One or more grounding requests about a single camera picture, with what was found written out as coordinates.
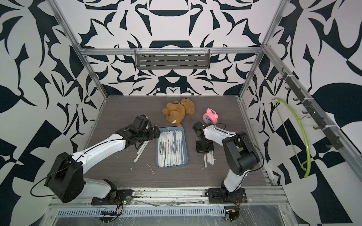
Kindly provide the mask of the pile straw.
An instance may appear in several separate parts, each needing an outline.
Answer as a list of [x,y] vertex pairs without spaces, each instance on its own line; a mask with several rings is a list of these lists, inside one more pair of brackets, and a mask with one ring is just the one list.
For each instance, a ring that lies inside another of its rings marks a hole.
[[214,158],[214,152],[209,151],[209,153],[204,154],[204,167],[207,168],[208,164],[214,165],[215,158]]

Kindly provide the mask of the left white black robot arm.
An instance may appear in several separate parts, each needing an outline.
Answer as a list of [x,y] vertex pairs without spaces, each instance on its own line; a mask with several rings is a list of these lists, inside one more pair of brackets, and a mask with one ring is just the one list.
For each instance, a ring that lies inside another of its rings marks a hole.
[[73,154],[59,154],[45,180],[45,186],[63,203],[78,197],[113,201],[117,196],[117,187],[107,179],[87,179],[85,173],[111,155],[159,136],[160,130],[145,115],[137,116],[132,124],[117,130],[98,144]]

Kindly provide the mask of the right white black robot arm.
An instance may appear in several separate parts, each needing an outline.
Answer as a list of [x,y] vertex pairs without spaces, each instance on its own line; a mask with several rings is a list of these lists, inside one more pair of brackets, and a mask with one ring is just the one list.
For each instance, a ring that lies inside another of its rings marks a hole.
[[210,153],[214,151],[214,143],[223,147],[229,172],[221,184],[221,194],[215,197],[229,198],[235,196],[241,189],[241,184],[247,173],[260,163],[256,146],[249,141],[244,132],[235,133],[218,128],[211,123],[197,122],[193,125],[197,137],[196,151]]

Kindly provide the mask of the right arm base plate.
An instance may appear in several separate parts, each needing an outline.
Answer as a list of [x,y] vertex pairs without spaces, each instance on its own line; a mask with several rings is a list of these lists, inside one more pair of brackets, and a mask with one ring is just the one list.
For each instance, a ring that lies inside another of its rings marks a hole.
[[210,203],[248,203],[247,195],[244,188],[239,188],[234,192],[228,192],[226,188],[209,188],[206,193]]

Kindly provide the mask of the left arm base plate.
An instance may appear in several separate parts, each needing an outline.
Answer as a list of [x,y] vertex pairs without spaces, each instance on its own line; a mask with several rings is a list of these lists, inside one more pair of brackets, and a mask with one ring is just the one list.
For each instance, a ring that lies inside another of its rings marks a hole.
[[128,203],[133,198],[132,189],[118,189],[111,190],[105,198],[100,199],[93,197],[91,205],[92,206],[101,206],[101,205],[120,205]]

